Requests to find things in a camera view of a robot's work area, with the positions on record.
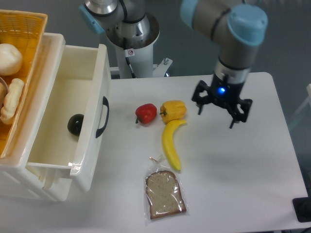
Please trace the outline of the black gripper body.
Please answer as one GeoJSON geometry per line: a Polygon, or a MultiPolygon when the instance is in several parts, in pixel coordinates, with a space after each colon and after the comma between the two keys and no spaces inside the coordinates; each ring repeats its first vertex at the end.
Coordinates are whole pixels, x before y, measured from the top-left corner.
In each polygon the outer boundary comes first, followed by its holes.
{"type": "Polygon", "coordinates": [[[205,104],[213,103],[221,108],[229,106],[231,109],[240,106],[241,109],[244,109],[245,101],[240,98],[244,82],[229,83],[228,79],[228,75],[225,75],[225,80],[222,80],[216,74],[213,74],[211,86],[207,90],[205,104]]]}

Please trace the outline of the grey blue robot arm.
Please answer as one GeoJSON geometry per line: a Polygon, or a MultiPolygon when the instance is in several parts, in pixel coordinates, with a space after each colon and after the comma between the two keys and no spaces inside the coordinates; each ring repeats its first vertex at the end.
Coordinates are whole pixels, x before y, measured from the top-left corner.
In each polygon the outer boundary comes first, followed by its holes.
{"type": "MultiPolygon", "coordinates": [[[[154,75],[159,24],[146,11],[145,1],[86,0],[79,11],[94,33],[105,33],[114,45],[121,78],[154,75]]],[[[265,38],[266,13],[253,0],[184,0],[180,15],[221,49],[211,84],[200,81],[192,100],[199,108],[212,103],[226,109],[234,124],[246,122],[252,101],[241,99],[240,93],[265,38]]]]}

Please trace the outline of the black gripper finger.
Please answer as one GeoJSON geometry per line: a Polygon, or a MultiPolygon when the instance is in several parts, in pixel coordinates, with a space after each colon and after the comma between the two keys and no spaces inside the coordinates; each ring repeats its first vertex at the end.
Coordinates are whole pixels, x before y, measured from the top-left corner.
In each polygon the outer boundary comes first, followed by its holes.
{"type": "Polygon", "coordinates": [[[200,115],[204,105],[211,103],[211,97],[209,96],[210,87],[203,81],[200,80],[197,84],[191,100],[196,103],[196,106],[199,108],[198,114],[200,115]]]}
{"type": "Polygon", "coordinates": [[[228,112],[232,116],[232,121],[229,126],[230,129],[232,129],[236,123],[245,123],[247,121],[251,106],[251,99],[238,99],[236,103],[228,105],[228,112]]]}

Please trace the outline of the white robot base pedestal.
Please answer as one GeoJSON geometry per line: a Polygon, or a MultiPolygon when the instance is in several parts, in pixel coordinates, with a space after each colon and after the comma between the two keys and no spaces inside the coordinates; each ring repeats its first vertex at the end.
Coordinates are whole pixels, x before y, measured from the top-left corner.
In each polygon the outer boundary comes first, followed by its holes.
{"type": "Polygon", "coordinates": [[[106,30],[115,48],[121,79],[153,76],[154,43],[159,33],[159,23],[150,13],[141,21],[120,22],[106,30]]]}

